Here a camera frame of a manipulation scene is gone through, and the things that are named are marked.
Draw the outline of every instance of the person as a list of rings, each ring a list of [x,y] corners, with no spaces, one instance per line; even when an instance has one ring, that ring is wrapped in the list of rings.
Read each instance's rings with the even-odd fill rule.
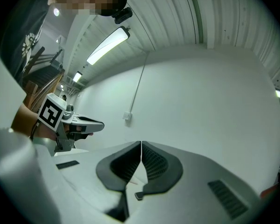
[[[19,0],[7,16],[0,29],[0,57],[20,86],[31,49],[38,42],[49,6],[59,9],[89,9],[95,14],[111,16],[121,11],[127,0]],[[21,104],[13,120],[12,128],[27,136],[31,134],[37,114]],[[55,133],[45,125],[40,125],[35,137],[55,140]]]

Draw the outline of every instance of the hand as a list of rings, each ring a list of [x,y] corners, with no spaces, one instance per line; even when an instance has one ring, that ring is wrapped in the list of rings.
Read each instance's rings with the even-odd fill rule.
[[[63,125],[63,126],[64,126],[64,131],[66,133],[68,133],[70,131],[70,125]],[[82,127],[77,126],[77,131],[81,131],[81,130],[82,130]],[[38,126],[34,136],[38,137],[38,138],[48,138],[53,141],[56,140],[55,132],[42,123]]]

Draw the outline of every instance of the black t-shirt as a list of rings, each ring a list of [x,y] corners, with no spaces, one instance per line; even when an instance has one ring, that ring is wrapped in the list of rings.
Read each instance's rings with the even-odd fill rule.
[[[23,70],[48,10],[48,0],[19,0],[0,30],[0,57],[21,86]]]

